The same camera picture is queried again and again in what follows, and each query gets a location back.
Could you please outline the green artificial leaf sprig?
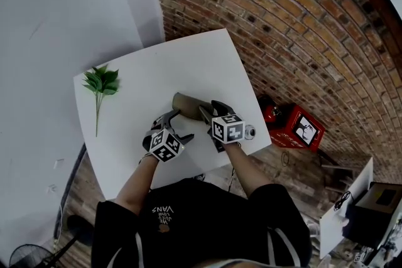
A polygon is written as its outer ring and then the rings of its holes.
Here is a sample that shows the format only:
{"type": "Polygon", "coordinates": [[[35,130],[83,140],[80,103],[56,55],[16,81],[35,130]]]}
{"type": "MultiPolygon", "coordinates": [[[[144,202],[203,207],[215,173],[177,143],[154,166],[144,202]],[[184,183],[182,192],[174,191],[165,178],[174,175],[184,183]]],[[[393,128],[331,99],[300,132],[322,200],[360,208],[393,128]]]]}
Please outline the green artificial leaf sprig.
{"type": "Polygon", "coordinates": [[[119,70],[109,70],[108,65],[99,68],[92,67],[91,71],[84,72],[86,89],[95,97],[95,136],[98,136],[99,114],[104,97],[118,93],[120,87],[119,70]]]}

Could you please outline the dark cardboard box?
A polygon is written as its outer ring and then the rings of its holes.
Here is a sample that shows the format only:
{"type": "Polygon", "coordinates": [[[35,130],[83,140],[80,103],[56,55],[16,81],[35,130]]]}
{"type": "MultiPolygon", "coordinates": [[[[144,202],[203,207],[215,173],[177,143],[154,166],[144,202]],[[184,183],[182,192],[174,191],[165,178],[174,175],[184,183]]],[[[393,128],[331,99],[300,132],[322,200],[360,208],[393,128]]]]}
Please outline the dark cardboard box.
{"type": "Polygon", "coordinates": [[[342,236],[378,249],[402,212],[402,185],[372,182],[355,202],[347,206],[348,224],[342,236]]]}

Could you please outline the red fire extinguisher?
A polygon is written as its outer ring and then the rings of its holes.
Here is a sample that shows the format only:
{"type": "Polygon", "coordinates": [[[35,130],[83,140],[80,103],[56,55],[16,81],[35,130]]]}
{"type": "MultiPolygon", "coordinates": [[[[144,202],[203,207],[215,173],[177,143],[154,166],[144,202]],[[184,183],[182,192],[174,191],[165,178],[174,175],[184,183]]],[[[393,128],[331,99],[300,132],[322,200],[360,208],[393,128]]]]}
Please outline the red fire extinguisher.
{"type": "Polygon", "coordinates": [[[269,95],[261,95],[258,97],[258,104],[267,128],[281,129],[284,124],[283,114],[274,100],[269,95]]]}

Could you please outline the person's right forearm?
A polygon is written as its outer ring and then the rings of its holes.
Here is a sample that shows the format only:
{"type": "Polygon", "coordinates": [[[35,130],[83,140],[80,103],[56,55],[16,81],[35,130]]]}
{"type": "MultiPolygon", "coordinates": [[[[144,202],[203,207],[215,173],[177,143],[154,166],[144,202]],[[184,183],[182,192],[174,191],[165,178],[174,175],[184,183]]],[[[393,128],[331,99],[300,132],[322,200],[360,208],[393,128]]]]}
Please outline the person's right forearm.
{"type": "Polygon", "coordinates": [[[225,144],[224,149],[248,198],[259,187],[271,184],[271,180],[237,143],[225,144]]]}

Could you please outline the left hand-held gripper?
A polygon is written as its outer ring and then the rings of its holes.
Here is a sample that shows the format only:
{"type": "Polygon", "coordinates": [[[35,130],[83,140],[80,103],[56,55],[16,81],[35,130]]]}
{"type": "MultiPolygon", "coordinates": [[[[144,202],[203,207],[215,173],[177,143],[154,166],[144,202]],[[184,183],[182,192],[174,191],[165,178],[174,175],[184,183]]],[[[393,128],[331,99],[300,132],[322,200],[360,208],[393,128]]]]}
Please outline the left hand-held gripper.
{"type": "Polygon", "coordinates": [[[158,161],[165,163],[176,158],[195,137],[195,134],[180,137],[175,133],[171,120],[179,114],[180,110],[171,110],[161,115],[152,123],[151,129],[143,138],[143,147],[158,161]]]}

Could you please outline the person's black shirt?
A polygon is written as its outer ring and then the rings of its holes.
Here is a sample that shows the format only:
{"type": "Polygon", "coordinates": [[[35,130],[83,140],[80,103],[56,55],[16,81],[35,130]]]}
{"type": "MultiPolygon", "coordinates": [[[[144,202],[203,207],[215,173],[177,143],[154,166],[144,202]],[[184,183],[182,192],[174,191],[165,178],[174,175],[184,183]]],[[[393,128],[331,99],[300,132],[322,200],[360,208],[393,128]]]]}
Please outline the person's black shirt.
{"type": "Polygon", "coordinates": [[[217,259],[307,266],[310,232],[282,185],[248,198],[193,178],[148,193],[139,214],[97,206],[91,268],[191,268],[217,259]]]}

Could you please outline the black floor fan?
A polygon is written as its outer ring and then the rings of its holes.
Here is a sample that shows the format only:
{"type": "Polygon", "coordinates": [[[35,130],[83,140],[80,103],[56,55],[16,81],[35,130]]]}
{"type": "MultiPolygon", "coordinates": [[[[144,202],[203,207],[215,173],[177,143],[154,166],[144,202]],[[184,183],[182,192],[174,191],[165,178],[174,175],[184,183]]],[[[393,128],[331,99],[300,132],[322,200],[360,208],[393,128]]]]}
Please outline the black floor fan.
{"type": "Polygon", "coordinates": [[[60,259],[76,242],[92,245],[94,226],[86,219],[71,215],[67,219],[67,228],[72,239],[56,254],[39,245],[20,245],[11,254],[8,268],[57,268],[60,259]]]}

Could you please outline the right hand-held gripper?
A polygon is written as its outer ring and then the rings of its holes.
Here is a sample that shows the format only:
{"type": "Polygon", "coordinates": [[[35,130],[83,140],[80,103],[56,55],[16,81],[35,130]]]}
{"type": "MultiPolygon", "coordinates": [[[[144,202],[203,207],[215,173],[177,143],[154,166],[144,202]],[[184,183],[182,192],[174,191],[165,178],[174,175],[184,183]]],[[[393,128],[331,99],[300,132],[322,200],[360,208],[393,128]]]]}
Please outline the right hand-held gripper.
{"type": "Polygon", "coordinates": [[[245,140],[246,123],[232,107],[212,100],[211,105],[199,105],[198,109],[202,120],[210,127],[208,133],[218,153],[224,152],[225,144],[245,140]]]}

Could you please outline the red fire extinguisher box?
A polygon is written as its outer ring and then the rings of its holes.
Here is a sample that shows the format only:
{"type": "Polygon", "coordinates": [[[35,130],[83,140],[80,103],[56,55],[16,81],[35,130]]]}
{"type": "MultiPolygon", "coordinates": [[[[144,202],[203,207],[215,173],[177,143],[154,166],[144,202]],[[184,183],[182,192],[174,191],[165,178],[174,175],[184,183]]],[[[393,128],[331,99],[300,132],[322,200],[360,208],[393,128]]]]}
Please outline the red fire extinguisher box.
{"type": "Polygon", "coordinates": [[[317,152],[325,128],[307,111],[292,103],[279,106],[280,113],[266,122],[272,143],[279,147],[317,152]]]}

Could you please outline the white side table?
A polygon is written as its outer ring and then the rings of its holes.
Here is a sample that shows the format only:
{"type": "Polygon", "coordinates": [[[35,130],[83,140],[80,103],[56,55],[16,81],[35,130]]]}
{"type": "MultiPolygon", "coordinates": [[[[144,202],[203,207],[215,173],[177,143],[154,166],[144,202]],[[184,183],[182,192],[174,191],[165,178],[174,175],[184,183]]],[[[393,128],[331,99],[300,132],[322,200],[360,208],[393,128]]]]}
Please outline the white side table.
{"type": "Polygon", "coordinates": [[[335,210],[333,205],[319,220],[320,223],[320,255],[323,259],[326,255],[338,246],[344,239],[342,232],[349,220],[346,219],[347,207],[355,202],[358,197],[369,189],[370,183],[373,181],[373,158],[370,158],[365,167],[349,168],[351,171],[357,172],[357,177],[346,189],[347,198],[341,197],[343,202],[335,210]]]}

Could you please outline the person's left forearm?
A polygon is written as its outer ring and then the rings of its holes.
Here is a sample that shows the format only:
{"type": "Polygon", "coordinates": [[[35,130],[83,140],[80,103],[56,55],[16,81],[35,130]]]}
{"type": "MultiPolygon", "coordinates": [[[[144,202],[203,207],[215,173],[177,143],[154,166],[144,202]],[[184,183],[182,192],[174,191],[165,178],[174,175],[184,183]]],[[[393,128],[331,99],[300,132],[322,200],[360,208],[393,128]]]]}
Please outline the person's left forearm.
{"type": "Polygon", "coordinates": [[[149,193],[158,162],[151,154],[144,156],[114,202],[139,215],[149,193]]]}

